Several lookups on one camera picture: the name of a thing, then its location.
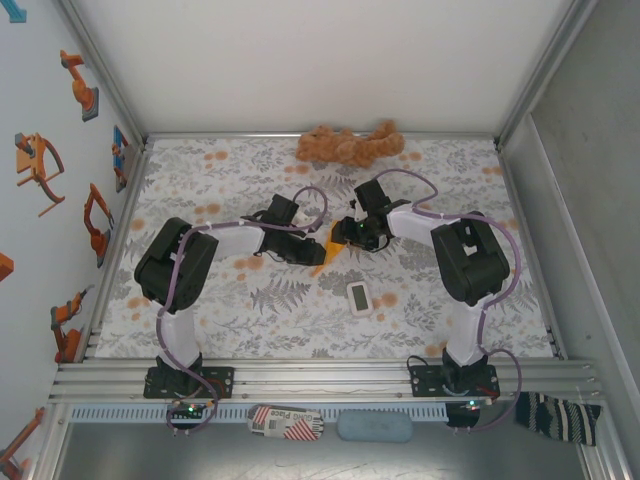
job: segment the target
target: blue sponge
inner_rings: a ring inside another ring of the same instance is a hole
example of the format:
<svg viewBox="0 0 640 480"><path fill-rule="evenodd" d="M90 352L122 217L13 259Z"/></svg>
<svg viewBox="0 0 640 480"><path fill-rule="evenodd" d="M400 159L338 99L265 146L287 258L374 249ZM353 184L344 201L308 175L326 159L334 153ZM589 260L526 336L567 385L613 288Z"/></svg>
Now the blue sponge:
<svg viewBox="0 0 640 480"><path fill-rule="evenodd" d="M338 435L347 442L407 443L413 424L406 413L346 410L338 417Z"/></svg>

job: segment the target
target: gray leaf pattern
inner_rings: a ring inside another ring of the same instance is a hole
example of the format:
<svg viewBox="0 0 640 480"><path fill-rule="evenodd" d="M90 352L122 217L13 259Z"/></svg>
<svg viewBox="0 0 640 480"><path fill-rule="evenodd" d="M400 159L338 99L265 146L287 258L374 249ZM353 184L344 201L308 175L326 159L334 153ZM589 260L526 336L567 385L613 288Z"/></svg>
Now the gray leaf pattern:
<svg viewBox="0 0 640 480"><path fill-rule="evenodd" d="M386 168L427 176L441 194L438 212L480 210L506 225L520 243L517 224L490 140L407 140L403 154L370 169L295 160L295 138L164 139L149 148L133 220L102 325L97 356L153 358L158 344L152 306L142 298L133 271L164 222L178 216L192 224L231 221L291 198L316 185L329 197L329 213L313 235L324 244L331 220L353 214L354 187ZM393 200L430 193L401 174L381 179ZM300 198L310 217L321 212L315 193ZM513 254L498 242L513 266ZM196 339L205 357L403 358L438 356L449 337L452 301L432 248L393 239L375 254L349 247L311 277L312 268L246 255L216 261L195 305ZM374 299L371 317L353 317L346 285L364 280ZM535 285L526 265L515 292L489 311L488 348L505 346L518 356L552 352Z"/></svg>

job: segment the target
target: floral tablecloth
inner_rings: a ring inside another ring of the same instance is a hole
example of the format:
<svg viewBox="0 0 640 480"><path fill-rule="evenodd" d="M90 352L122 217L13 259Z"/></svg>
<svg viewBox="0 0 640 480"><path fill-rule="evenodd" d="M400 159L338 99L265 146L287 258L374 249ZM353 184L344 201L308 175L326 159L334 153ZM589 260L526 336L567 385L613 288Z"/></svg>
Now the floral tablecloth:
<svg viewBox="0 0 640 480"><path fill-rule="evenodd" d="M164 222L178 216L193 224L231 221L269 205L274 193L291 198L305 185L330 199L329 218L315 235L325 243L331 219L350 213L353 188L376 172L400 167L419 172L440 189L424 205L438 212L480 210L504 223L518 242L510 206L490 140L407 140L405 151L369 170L339 164L302 163L295 138L157 140L143 179L124 256L116 275L96 356L154 357L157 340L149 302L133 271ZM429 188L408 175L381 183L392 199L415 200ZM316 216L319 195L300 199ZM497 235L513 266L508 243ZM394 239L379 253L345 249L311 277L313 268L250 255L213 263L195 307L196 336L205 357L404 358L439 356L446 345L452 301L439 278L432 248ZM365 280L374 297L371 317L354 318L346 285ZM490 311L489 346L518 356L552 355L529 268L514 294Z"/></svg>

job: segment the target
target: stuffed animal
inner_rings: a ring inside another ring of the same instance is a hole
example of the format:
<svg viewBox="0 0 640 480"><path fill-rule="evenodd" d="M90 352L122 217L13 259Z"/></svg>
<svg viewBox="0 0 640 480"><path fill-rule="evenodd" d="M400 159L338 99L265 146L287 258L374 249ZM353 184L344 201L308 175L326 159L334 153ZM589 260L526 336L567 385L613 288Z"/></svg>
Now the stuffed animal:
<svg viewBox="0 0 640 480"><path fill-rule="evenodd" d="M381 123L366 138L355 136L347 128L336 134L331 127L320 125L300 137L296 158L369 168L376 158L398 155L403 149L404 137L391 120Z"/></svg>

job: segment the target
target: small white device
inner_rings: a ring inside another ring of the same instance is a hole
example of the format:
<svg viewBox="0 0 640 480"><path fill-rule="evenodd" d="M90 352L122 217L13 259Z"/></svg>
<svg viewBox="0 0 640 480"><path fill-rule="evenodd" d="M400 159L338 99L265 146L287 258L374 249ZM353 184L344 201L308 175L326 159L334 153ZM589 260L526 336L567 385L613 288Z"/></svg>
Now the small white device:
<svg viewBox="0 0 640 480"><path fill-rule="evenodd" d="M347 298L354 317L368 317L373 313L373 302L366 283L353 282L347 285Z"/></svg>

